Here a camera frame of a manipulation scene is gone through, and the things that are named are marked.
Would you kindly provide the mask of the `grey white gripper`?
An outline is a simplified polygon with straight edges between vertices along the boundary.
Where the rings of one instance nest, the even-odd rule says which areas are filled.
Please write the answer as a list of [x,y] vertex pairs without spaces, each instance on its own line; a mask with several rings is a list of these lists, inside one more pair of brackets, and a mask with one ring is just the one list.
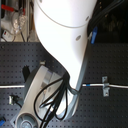
[[51,72],[45,66],[35,69],[25,83],[20,112],[11,120],[14,128],[46,128],[53,117],[71,118],[78,105],[78,92],[69,85],[69,74]]

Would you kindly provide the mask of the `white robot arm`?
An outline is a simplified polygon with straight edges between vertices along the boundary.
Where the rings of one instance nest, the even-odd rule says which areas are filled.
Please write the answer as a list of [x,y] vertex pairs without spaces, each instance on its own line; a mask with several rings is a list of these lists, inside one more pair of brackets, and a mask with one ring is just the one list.
[[32,71],[14,128],[46,128],[52,118],[74,115],[86,70],[87,29],[97,0],[35,0],[34,22],[44,48],[65,68]]

